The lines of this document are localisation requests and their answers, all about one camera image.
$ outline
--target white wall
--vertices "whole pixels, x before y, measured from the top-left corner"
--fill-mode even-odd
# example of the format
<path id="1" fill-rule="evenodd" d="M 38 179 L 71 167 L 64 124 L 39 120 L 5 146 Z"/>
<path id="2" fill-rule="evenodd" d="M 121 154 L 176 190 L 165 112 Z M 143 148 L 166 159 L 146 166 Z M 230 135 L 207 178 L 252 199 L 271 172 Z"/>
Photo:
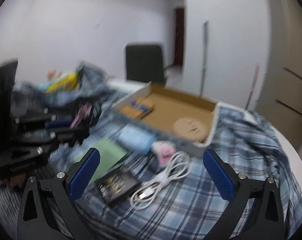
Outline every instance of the white wall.
<path id="1" fill-rule="evenodd" d="M 19 58 L 18 81 L 44 82 L 48 70 L 72 70 L 79 60 L 124 78 L 124 48 L 131 42 L 162 43 L 165 64 L 172 63 L 168 0 L 28 0 L 27 15 L 18 16 L 11 12 L 12 6 L 21 10 L 16 1 L 0 8 L 0 61 Z M 4 22 L 14 29 L 9 35 Z"/>
<path id="2" fill-rule="evenodd" d="M 260 65 L 249 109 L 254 109 L 269 60 L 268 0 L 186 0 L 187 35 L 184 88 L 200 93 L 203 27 L 209 20 L 207 72 L 203 96 L 245 107 Z"/>
<path id="3" fill-rule="evenodd" d="M 172 0 L 171 4 L 172 4 L 173 9 L 175 9 L 177 7 L 184 7 L 185 6 L 184 0 Z"/>

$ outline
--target clothing pile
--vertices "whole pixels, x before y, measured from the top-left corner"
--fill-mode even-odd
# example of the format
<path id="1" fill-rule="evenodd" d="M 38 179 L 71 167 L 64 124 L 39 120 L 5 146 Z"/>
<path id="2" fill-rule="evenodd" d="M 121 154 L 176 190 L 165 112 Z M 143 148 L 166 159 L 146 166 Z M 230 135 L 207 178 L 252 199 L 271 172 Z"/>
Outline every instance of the clothing pile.
<path id="1" fill-rule="evenodd" d="M 25 96 L 28 98 L 28 106 L 61 106 L 83 93 L 94 93 L 105 97 L 104 109 L 107 109 L 123 96 L 109 89 L 98 71 L 89 67 L 85 70 L 87 76 L 84 75 L 83 79 L 84 90 L 57 92 L 49 96 L 32 90 Z M 93 77 L 100 79 L 98 82 L 92 82 Z M 25 95 L 24 88 L 17 92 L 19 96 Z M 217 107 L 215 111 L 218 119 L 209 148 L 214 149 L 237 173 L 244 172 L 250 179 L 275 179 L 280 188 L 288 239 L 302 222 L 302 194 L 272 127 L 256 113 L 252 113 L 253 123 L 245 120 L 242 112 L 233 109 Z M 61 145 L 51 154 L 50 166 L 38 169 L 34 174 L 43 179 L 53 177 L 59 171 L 67 171 L 91 145 L 105 137 L 113 138 L 127 124 L 119 120 L 112 112 L 104 111 L 98 124 L 91 128 L 91 135 L 84 140 L 83 145 L 76 145 L 74 148 Z M 159 131 L 154 130 L 153 133 L 157 137 L 160 135 L 162 139 Z M 157 158 L 152 153 L 141 155 L 139 152 L 129 151 L 122 162 L 140 182 L 151 180 L 160 171 Z M 116 228 L 119 239 L 128 239 L 129 236 L 132 236 L 132 239 L 150 240 L 203 239 L 224 212 L 228 201 L 221 198 L 201 159 L 191 156 L 190 167 L 191 173 L 188 176 L 172 181 L 144 210 L 133 209 L 128 199 L 110 208 L 95 183 L 87 187 L 82 198 L 75 201 L 75 205 L 99 239 L 101 235 L 105 239 L 114 239 L 114 232 L 106 233 L 108 227 Z M 0 221 L 13 239 L 16 239 L 21 198 L 22 192 L 10 192 L 7 188 L 0 187 Z M 241 232 L 252 203 L 253 200 L 248 201 L 232 236 Z M 52 208 L 61 231 L 69 235 L 53 203 Z"/>

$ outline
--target round beige pad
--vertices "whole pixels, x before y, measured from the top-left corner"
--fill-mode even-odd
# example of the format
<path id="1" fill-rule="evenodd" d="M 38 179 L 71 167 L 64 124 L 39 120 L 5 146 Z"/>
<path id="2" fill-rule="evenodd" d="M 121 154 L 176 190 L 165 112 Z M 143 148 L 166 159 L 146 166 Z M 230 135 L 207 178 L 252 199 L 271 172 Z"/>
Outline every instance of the round beige pad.
<path id="1" fill-rule="evenodd" d="M 173 125 L 173 131 L 180 138 L 192 142 L 203 142 L 208 136 L 208 129 L 205 124 L 190 117 L 177 120 Z"/>

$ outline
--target white usb cable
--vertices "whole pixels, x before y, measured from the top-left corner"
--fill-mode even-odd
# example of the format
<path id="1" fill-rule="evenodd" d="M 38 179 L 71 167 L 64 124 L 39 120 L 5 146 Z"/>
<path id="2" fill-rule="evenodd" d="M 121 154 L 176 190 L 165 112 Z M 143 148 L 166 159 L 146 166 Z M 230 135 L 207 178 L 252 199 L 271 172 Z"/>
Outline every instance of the white usb cable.
<path id="1" fill-rule="evenodd" d="M 152 180 L 142 183 L 141 187 L 130 198 L 134 209 L 142 210 L 151 205 L 158 193 L 171 181 L 182 179 L 190 173 L 190 157 L 185 152 L 172 155 L 164 171 Z"/>

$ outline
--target white floor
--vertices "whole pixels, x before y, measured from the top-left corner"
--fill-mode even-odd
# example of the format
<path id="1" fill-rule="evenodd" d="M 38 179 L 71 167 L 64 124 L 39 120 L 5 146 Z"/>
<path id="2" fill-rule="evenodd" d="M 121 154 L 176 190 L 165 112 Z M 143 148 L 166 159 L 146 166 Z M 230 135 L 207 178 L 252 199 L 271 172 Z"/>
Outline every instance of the white floor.
<path id="1" fill-rule="evenodd" d="M 166 87 L 181 90 L 183 85 L 182 73 L 183 69 L 180 66 L 167 69 L 165 72 L 165 76 L 167 77 Z"/>

